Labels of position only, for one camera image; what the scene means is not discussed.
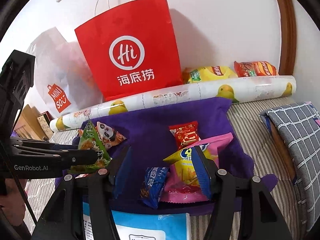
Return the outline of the person's left hand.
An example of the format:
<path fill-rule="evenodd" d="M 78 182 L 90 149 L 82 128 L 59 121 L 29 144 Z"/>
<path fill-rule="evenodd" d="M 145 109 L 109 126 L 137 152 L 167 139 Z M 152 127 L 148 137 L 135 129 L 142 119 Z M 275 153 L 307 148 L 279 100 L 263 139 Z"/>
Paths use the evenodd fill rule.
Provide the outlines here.
<path fill-rule="evenodd" d="M 1 196 L 1 208 L 12 226 L 22 224 L 25 216 L 25 203 L 13 179 L 6 179 L 7 195 Z"/>

